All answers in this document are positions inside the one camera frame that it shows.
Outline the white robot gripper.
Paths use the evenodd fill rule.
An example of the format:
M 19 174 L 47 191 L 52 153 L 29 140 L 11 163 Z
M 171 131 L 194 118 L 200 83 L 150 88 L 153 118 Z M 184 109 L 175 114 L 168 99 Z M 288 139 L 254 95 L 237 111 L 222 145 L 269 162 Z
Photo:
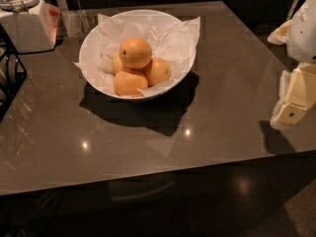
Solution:
M 289 57 L 308 62 L 281 73 L 270 124 L 283 130 L 298 124 L 316 104 L 316 0 L 306 0 L 291 20 L 269 34 L 268 42 L 286 44 Z

